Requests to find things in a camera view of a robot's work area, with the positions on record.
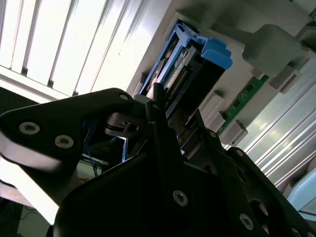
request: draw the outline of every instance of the green circuit board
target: green circuit board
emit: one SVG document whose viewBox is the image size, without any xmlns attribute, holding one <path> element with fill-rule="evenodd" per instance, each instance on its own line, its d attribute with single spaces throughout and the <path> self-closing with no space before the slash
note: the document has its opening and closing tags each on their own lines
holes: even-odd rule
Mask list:
<svg viewBox="0 0 316 237">
<path fill-rule="evenodd" d="M 241 91 L 236 97 L 233 103 L 228 107 L 228 109 L 223 112 L 223 117 L 226 122 L 217 131 L 220 135 L 227 126 L 234 120 L 237 114 L 245 107 L 249 100 L 258 92 L 258 90 L 264 85 L 264 83 L 269 79 L 267 75 L 264 75 L 261 79 L 252 77 L 246 87 Z"/>
</svg>

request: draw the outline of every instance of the black metal bracket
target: black metal bracket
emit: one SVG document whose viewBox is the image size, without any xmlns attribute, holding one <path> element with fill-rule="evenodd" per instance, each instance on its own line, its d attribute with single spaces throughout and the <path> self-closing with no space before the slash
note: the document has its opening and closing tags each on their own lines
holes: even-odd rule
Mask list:
<svg viewBox="0 0 316 237">
<path fill-rule="evenodd" d="M 83 121 L 98 119 L 105 133 L 130 142 L 130 159 L 59 201 L 55 236 L 100 234 L 90 228 L 96 223 L 107 223 L 107 231 L 117 235 L 316 236 L 243 151 L 223 150 L 198 110 L 188 116 L 185 126 L 171 129 L 163 89 L 155 88 L 154 100 L 146 103 L 134 101 L 122 90 L 108 89 L 0 117 L 0 165 L 4 160 L 20 167 L 42 191 L 53 192 L 52 197 L 69 192 L 59 184 L 73 181 L 86 137 Z M 265 223 L 252 205 L 254 200 L 266 208 Z M 97 211 L 105 215 L 96 218 Z M 86 216 L 93 218 L 79 225 Z M 122 219 L 124 228 L 119 225 Z"/>
</svg>

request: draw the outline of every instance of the silver screw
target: silver screw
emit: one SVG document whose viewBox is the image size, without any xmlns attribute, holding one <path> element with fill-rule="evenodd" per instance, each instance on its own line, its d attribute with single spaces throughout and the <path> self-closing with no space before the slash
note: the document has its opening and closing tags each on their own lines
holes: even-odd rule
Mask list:
<svg viewBox="0 0 316 237">
<path fill-rule="evenodd" d="M 240 157 L 243 157 L 243 153 L 242 153 L 242 151 L 237 150 L 236 152 L 237 152 L 237 154 L 238 154 Z"/>
<path fill-rule="evenodd" d="M 24 134 L 34 135 L 40 131 L 40 126 L 34 122 L 23 122 L 19 125 L 19 130 Z"/>
<path fill-rule="evenodd" d="M 294 227 L 292 227 L 292 232 L 296 237 L 302 237 L 301 234 Z"/>
<path fill-rule="evenodd" d="M 128 100 L 128 97 L 126 96 L 126 95 L 124 95 L 124 94 L 121 94 L 121 95 L 119 95 L 120 96 L 120 98 L 122 98 L 123 100 Z"/>
<path fill-rule="evenodd" d="M 70 136 L 59 135 L 55 138 L 55 145 L 59 148 L 69 149 L 74 145 L 74 141 Z"/>
<path fill-rule="evenodd" d="M 239 219 L 242 222 L 242 224 L 248 229 L 248 230 L 253 230 L 254 229 L 254 225 L 252 220 L 250 219 L 249 216 L 247 216 L 246 214 L 242 213 L 239 215 Z"/>
<path fill-rule="evenodd" d="M 209 134 L 210 134 L 212 137 L 215 137 L 215 138 L 216 138 L 216 134 L 215 134 L 215 132 L 210 131 L 210 132 L 209 132 Z"/>
<path fill-rule="evenodd" d="M 186 206 L 188 204 L 188 197 L 185 195 L 184 192 L 180 190 L 175 190 L 173 192 L 173 199 L 178 203 L 180 206 Z"/>
</svg>

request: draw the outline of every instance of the black plastic part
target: black plastic part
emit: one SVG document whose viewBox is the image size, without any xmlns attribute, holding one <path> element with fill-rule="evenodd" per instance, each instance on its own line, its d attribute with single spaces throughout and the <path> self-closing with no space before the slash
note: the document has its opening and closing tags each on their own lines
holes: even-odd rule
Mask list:
<svg viewBox="0 0 316 237">
<path fill-rule="evenodd" d="M 83 121 L 106 120 L 114 112 L 128 114 L 133 105 L 126 92 L 113 88 L 4 113 L 0 116 L 1 155 L 48 173 L 73 170 L 83 152 Z M 21 133 L 19 125 L 26 121 L 38 124 L 39 133 Z M 70 136 L 74 145 L 70 149 L 57 147 L 54 140 L 58 135 Z"/>
</svg>

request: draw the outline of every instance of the screw hole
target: screw hole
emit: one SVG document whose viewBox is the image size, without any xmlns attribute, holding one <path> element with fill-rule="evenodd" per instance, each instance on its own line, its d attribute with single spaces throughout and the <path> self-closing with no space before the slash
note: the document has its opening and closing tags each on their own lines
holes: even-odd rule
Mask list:
<svg viewBox="0 0 316 237">
<path fill-rule="evenodd" d="M 136 132 L 138 130 L 138 126 L 135 124 L 131 124 L 130 126 L 128 126 L 127 131 L 128 132 Z"/>
<path fill-rule="evenodd" d="M 60 139 L 59 142 L 60 142 L 60 143 L 63 143 L 63 144 L 69 144 L 69 141 L 68 141 L 66 138 Z"/>
</svg>

